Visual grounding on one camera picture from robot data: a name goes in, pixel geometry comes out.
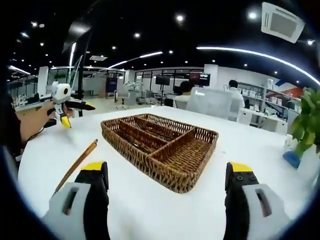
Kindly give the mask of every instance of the woven basket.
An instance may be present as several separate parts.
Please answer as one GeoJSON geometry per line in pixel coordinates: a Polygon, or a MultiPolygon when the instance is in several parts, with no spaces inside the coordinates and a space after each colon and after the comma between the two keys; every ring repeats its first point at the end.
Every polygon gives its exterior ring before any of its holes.
{"type": "Polygon", "coordinates": [[[136,168],[176,193],[190,191],[219,134],[152,114],[101,122],[103,137],[136,168]]]}

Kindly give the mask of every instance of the desk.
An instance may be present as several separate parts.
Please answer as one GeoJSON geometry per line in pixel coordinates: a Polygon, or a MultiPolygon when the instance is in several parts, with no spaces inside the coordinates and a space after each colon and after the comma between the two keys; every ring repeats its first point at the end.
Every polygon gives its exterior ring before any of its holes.
{"type": "Polygon", "coordinates": [[[262,112],[257,112],[247,108],[240,108],[236,121],[241,124],[250,125],[253,115],[256,115],[265,119],[262,125],[262,129],[271,131],[271,132],[281,133],[283,135],[287,134],[288,124],[286,121],[276,116],[267,116],[262,112]]]}
{"type": "Polygon", "coordinates": [[[24,106],[17,106],[14,108],[14,110],[16,112],[17,117],[21,118],[25,114],[37,111],[39,108],[42,107],[43,104],[44,102],[31,103],[24,106]]]}
{"type": "MultiPolygon", "coordinates": [[[[140,108],[70,119],[45,128],[28,142],[18,182],[26,202],[42,217],[56,186],[78,156],[94,140],[97,147],[80,165],[106,161],[109,173],[108,230],[114,240],[222,240],[226,227],[225,175],[227,162],[253,168],[284,201],[295,218],[309,199],[297,171],[282,159],[286,136],[237,122],[172,107],[140,108]],[[102,137],[103,120],[150,113],[219,132],[216,149],[194,188],[184,194],[168,190],[125,160],[102,137]]],[[[72,182],[80,167],[69,177],[72,182]]]]}

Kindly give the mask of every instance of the basket compartment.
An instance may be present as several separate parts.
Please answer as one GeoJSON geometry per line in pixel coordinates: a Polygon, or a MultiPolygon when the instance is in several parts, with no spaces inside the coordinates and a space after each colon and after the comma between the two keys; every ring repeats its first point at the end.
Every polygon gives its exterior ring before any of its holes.
{"type": "Polygon", "coordinates": [[[166,141],[141,131],[122,120],[105,123],[106,127],[124,140],[126,144],[139,149],[140,151],[150,154],[167,144],[166,141]]]}
{"type": "Polygon", "coordinates": [[[179,121],[174,121],[165,117],[153,115],[153,114],[139,114],[136,115],[136,117],[144,119],[150,123],[171,129],[173,131],[179,132],[181,134],[184,134],[188,131],[190,131],[194,126],[179,122],[179,121]]]}
{"type": "Polygon", "coordinates": [[[150,154],[151,157],[182,173],[194,173],[201,166],[207,153],[211,156],[213,132],[195,127],[175,141],[150,154]]]}
{"type": "Polygon", "coordinates": [[[182,135],[182,133],[178,131],[146,121],[143,118],[137,116],[125,117],[121,120],[141,131],[144,131],[167,142],[170,142],[182,135]]]}

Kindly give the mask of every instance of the computer monitor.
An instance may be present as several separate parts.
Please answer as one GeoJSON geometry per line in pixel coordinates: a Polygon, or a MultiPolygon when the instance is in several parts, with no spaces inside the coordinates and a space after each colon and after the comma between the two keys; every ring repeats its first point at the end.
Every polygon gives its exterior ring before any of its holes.
{"type": "Polygon", "coordinates": [[[167,76],[156,76],[155,77],[155,84],[158,85],[170,85],[170,77],[167,76]]]}
{"type": "Polygon", "coordinates": [[[189,81],[194,85],[209,86],[210,85],[210,74],[203,72],[190,72],[189,81]]]}

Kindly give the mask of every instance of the ceiling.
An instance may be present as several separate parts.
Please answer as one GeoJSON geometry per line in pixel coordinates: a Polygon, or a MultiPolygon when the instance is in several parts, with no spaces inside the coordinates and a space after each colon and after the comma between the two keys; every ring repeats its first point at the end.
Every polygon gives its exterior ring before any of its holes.
{"type": "Polygon", "coordinates": [[[215,46],[264,53],[299,66],[320,79],[316,44],[307,44],[307,40],[316,38],[316,29],[320,29],[320,21],[315,21],[318,19],[315,6],[299,2],[292,4],[288,0],[267,2],[276,3],[306,21],[297,43],[261,32],[259,14],[262,1],[258,0],[198,0],[189,3],[184,0],[70,0],[68,4],[61,0],[52,4],[40,1],[30,9],[21,31],[28,37],[17,36],[8,65],[31,74],[37,74],[41,66],[67,66],[71,49],[63,54],[62,50],[68,29],[76,18],[83,17],[83,22],[92,25],[86,66],[109,67],[162,51],[161,55],[139,58],[117,68],[203,67],[215,60],[214,64],[219,66],[274,76],[301,87],[319,87],[304,74],[271,59],[246,53],[196,49],[198,46],[215,46]],[[250,12],[257,13],[258,18],[248,19],[250,12]],[[182,23],[177,21],[177,15],[184,17],[182,23]],[[31,22],[37,22],[38,26],[44,24],[44,27],[33,27],[31,22]],[[140,38],[135,38],[135,33],[140,33],[140,38]],[[107,59],[94,62],[90,60],[92,55],[103,55],[107,59]]]}

